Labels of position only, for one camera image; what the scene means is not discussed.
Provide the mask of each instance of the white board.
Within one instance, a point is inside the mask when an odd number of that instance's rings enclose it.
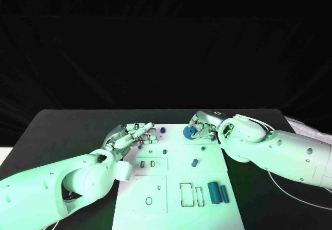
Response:
[[[133,165],[133,172],[131,181],[122,181],[119,185],[115,230],[245,229],[219,141],[188,140],[184,137],[185,126],[155,125],[159,143],[145,145],[142,149],[132,148],[125,158]],[[194,159],[200,161],[197,167],[193,167]],[[227,204],[211,203],[208,183],[213,181],[227,187]],[[194,206],[182,206],[182,183],[191,183]]]

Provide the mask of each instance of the black table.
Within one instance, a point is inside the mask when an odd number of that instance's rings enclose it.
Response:
[[[276,109],[220,109],[229,116],[243,114],[276,129],[294,129]],[[102,147],[106,135],[119,124],[154,122],[185,124],[197,110],[44,110],[0,166],[0,180],[15,173],[90,153]],[[229,174],[245,222],[250,229],[331,229],[332,211],[304,204],[276,187],[268,171],[253,162],[240,163],[224,153]],[[282,188],[298,198],[332,207],[332,194],[320,187],[273,175]],[[109,230],[118,201],[119,181],[107,196],[84,207],[57,229]]]

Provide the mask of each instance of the blue cylinder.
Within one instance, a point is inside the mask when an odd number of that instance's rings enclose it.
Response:
[[[223,195],[224,202],[230,203],[229,196],[227,196],[227,188],[224,185],[220,188],[221,188],[221,195]]]
[[[208,187],[210,187],[211,202],[213,204],[219,205],[220,203],[223,203],[219,183],[216,181],[210,182]]]
[[[195,167],[197,165],[198,165],[198,159],[194,159],[194,161],[193,161],[193,167]]]

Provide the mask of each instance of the white robotic arm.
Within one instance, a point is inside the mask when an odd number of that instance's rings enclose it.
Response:
[[[229,118],[219,111],[200,110],[188,127],[198,124],[193,138],[213,138],[240,162],[253,161],[282,177],[332,189],[331,144],[281,130],[265,130],[266,124],[243,115]]]
[[[41,230],[102,199],[115,179],[128,181],[133,166],[120,161],[131,146],[158,143],[154,123],[129,124],[109,133],[102,149],[0,181],[0,230]],[[120,178],[119,170],[128,170]],[[63,197],[63,186],[73,193]]]

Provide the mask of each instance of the black curtain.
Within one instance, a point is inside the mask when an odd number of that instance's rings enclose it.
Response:
[[[330,14],[184,0],[0,1],[0,132],[44,109],[279,108],[332,133]]]

